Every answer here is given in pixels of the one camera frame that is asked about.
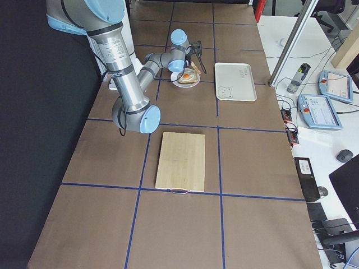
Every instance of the black monitor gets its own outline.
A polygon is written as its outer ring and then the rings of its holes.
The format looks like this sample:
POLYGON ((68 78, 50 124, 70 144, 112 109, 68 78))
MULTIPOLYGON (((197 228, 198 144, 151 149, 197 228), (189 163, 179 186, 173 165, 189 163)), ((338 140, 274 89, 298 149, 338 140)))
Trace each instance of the black monitor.
POLYGON ((353 222, 359 222, 359 155, 329 175, 343 207, 353 222))

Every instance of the blue tablet device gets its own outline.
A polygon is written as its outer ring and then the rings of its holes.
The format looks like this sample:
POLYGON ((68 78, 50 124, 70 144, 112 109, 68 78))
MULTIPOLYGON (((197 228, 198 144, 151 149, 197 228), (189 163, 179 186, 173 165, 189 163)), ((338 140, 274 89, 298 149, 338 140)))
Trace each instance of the blue tablet device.
POLYGON ((319 76, 319 90, 323 95, 345 103, 353 102, 351 76, 341 75, 332 71, 322 71, 319 76))
POLYGON ((310 128, 329 130, 343 128, 329 96, 301 94, 298 96, 298 109, 310 128))

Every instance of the brown table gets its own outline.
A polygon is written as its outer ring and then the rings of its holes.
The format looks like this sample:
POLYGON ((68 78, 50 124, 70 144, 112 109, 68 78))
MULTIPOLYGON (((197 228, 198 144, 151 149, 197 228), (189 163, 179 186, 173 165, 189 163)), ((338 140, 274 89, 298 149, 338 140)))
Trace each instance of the brown table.
POLYGON ((130 22, 139 59, 182 28, 208 74, 190 89, 158 74, 151 135, 121 137, 101 87, 28 268, 321 268, 252 8, 134 1, 130 22), (215 62, 250 64, 257 100, 217 100, 215 62), (154 188, 165 131, 206 135, 205 193, 154 188))

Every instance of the black mouse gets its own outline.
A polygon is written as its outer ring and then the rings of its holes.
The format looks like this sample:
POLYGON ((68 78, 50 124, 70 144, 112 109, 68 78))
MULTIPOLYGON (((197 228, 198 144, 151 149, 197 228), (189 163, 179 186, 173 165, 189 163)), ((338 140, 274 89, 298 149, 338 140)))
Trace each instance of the black mouse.
POLYGON ((353 158, 353 153, 350 150, 341 150, 337 155, 337 160, 341 163, 346 163, 353 158))

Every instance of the red object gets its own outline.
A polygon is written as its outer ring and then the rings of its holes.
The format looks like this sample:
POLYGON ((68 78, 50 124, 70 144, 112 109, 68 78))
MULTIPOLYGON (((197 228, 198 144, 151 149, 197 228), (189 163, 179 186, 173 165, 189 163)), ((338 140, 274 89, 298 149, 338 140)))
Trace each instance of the red object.
POLYGON ((266 0, 259 0, 257 7, 256 7, 256 12, 254 13, 254 16, 256 18, 256 22, 259 22, 260 16, 263 13, 264 7, 265 7, 265 2, 266 0))

